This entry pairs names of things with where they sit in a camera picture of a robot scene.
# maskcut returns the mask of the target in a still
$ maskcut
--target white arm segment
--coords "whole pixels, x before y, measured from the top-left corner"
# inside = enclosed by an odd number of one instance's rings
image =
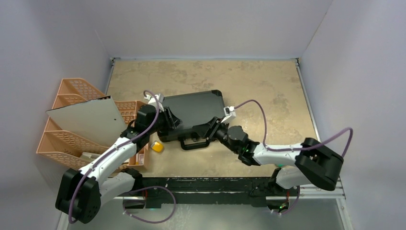
[[[164,96],[160,93],[156,94],[155,96],[158,99],[159,109],[163,111],[164,107],[162,105],[162,102],[164,101]],[[157,107],[157,102],[151,95],[147,94],[144,98],[148,100],[148,104],[153,105],[155,108]]]
[[[304,174],[296,167],[286,166],[283,167],[278,175],[276,175],[276,183],[284,188],[290,189],[293,186],[311,184]]]
[[[293,149],[302,148],[302,144],[294,145],[267,145],[272,149]],[[284,151],[273,152],[267,150],[262,144],[259,144],[254,150],[254,160],[259,164],[276,164],[290,165],[283,167],[276,176],[276,183],[284,188],[289,189],[293,186],[311,184],[311,182],[303,175],[303,173],[295,167],[295,157],[300,154],[300,151]]]
[[[134,186],[135,179],[125,172],[119,173],[117,176],[108,179],[100,187],[101,206],[114,197],[129,192]]]
[[[272,149],[293,149],[301,148],[302,144],[294,145],[267,145],[268,148]],[[300,154],[300,151],[284,151],[284,152],[273,152],[267,150],[262,144],[257,145],[254,150],[254,160],[258,164],[276,164],[276,165],[291,165],[294,166],[295,157]]]
[[[221,123],[224,123],[224,124],[229,124],[232,120],[234,120],[234,118],[237,117],[234,106],[224,107],[224,114],[226,116],[221,120]]]
[[[116,149],[118,145],[128,141],[128,138],[118,138],[117,141],[111,146],[107,151],[105,151],[102,155],[100,155],[97,159],[95,159],[92,163],[82,167],[80,169],[80,173],[86,173],[89,168],[93,166],[93,164],[100,159],[102,156],[107,154],[110,150]],[[136,145],[132,142],[128,143],[127,145],[121,147],[118,150],[115,150],[112,154],[106,157],[102,162],[100,162],[96,168],[90,172],[88,175],[89,178],[95,177],[96,181],[99,182],[101,186],[107,178],[128,158],[134,156],[136,154]]]

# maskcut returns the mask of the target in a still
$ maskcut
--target gray wall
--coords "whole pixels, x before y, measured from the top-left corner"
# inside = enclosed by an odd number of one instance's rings
[[[354,128],[341,176],[357,230],[406,226],[405,11],[404,0],[336,0],[301,62],[322,139]]]
[[[35,151],[60,80],[103,89],[109,56],[77,1],[8,0],[0,7],[1,229],[54,229],[65,168]]]
[[[130,209],[143,219],[159,221],[173,205],[158,209]],[[267,207],[251,205],[178,204],[175,215],[161,224],[148,224],[123,215],[123,201],[106,203],[88,224],[77,222],[69,230],[344,230],[335,199],[301,199],[286,216],[271,214]]]
[[[84,0],[112,57],[298,58],[332,0]]]

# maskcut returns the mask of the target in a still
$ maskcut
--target white panel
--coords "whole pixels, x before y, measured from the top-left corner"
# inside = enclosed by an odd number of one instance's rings
[[[85,0],[112,57],[297,58],[332,0]]]
[[[405,11],[404,0],[334,1],[301,62],[322,139],[354,128],[341,176],[358,230],[406,226]]]
[[[111,97],[52,109],[46,113],[61,129],[107,147],[114,144],[127,128]]]
[[[8,0],[0,7],[1,229],[55,229],[61,167],[36,156],[61,78],[107,83],[109,58],[69,0]]]

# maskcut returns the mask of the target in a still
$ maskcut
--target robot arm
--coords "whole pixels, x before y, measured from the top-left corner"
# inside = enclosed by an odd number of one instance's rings
[[[284,189],[296,185],[314,184],[324,190],[333,191],[341,171],[343,158],[326,146],[310,151],[296,149],[314,146],[319,142],[313,138],[306,138],[303,143],[294,145],[267,145],[248,138],[248,134],[241,126],[228,128],[224,119],[217,117],[210,122],[194,126],[193,130],[202,138],[218,140],[229,150],[238,155],[244,164],[264,165],[282,164],[284,167],[276,175],[276,184]],[[270,151],[272,149],[288,149],[287,151]]]
[[[122,143],[128,142],[138,134],[144,132],[152,123],[156,114],[156,106],[160,107],[158,119],[153,127],[140,138],[119,148]],[[272,180],[278,188],[289,189],[296,185],[314,184],[325,189],[334,190],[343,164],[343,158],[322,146],[311,151],[295,151],[300,147],[309,147],[318,144],[312,138],[306,138],[303,143],[290,146],[267,146],[273,149],[291,149],[289,151],[269,151],[259,142],[248,138],[241,126],[228,128],[228,123],[236,116],[233,107],[225,108],[225,118],[214,117],[210,122],[194,126],[193,130],[200,137],[207,140],[218,140],[229,150],[238,155],[244,164],[264,165],[283,164],[292,167],[283,167],[275,170]],[[169,108],[162,107],[161,103],[143,105],[137,112],[136,119],[123,131],[118,140],[94,162],[82,167],[79,171],[67,170],[61,181],[56,199],[56,208],[64,213],[69,212],[73,194],[78,188],[78,195],[73,201],[71,216],[82,223],[90,222],[99,209],[107,201],[129,191],[143,188],[142,175],[135,169],[126,169],[114,178],[108,177],[128,158],[139,152],[148,142],[152,133],[158,130],[175,129],[181,121],[176,118]]]
[[[126,169],[114,178],[107,178],[125,160],[139,152],[149,142],[151,134],[158,130],[175,129],[181,123],[169,108],[162,107],[149,131],[119,148],[123,143],[143,133],[152,124],[156,115],[155,106],[161,107],[160,103],[158,104],[141,106],[136,119],[128,125],[107,151],[78,171],[69,169],[64,173],[55,203],[57,209],[69,213],[73,194],[77,191],[71,216],[82,223],[88,223],[107,201],[134,188],[142,188],[142,175],[135,169]]]

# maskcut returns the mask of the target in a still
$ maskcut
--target slotted basket wall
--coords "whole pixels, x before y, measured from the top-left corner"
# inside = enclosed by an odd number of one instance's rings
[[[56,109],[104,96],[104,93],[100,92],[84,79],[63,79],[52,108]],[[136,112],[145,103],[141,101],[125,101],[115,102],[115,104],[121,113],[124,122],[128,124],[135,119]],[[89,164],[89,161],[80,158],[82,152],[102,154],[108,148],[109,147],[107,146],[101,146],[72,132],[62,130],[50,117],[48,117],[36,153],[77,170]],[[115,173],[125,168],[135,168],[139,171],[145,171],[149,163],[148,144],[142,148],[138,154],[144,155],[143,164],[135,164],[136,160],[135,156],[133,156],[128,164],[122,164]]]

